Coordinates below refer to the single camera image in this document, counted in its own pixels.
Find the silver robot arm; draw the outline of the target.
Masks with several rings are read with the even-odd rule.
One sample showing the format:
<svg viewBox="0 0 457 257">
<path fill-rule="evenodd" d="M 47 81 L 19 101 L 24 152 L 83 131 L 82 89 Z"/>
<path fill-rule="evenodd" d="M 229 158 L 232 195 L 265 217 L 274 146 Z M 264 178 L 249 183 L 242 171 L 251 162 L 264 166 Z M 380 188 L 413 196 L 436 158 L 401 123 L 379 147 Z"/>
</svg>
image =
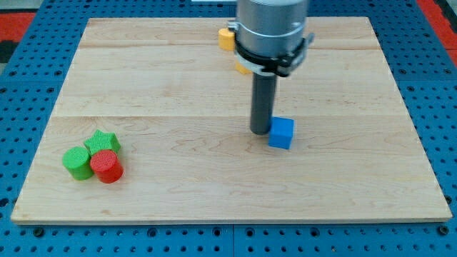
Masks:
<svg viewBox="0 0 457 257">
<path fill-rule="evenodd" d="M 262 76 L 287 77 L 306 58 L 313 34 L 304 36 L 308 0 L 238 0 L 235 55 L 248 70 Z"/>
</svg>

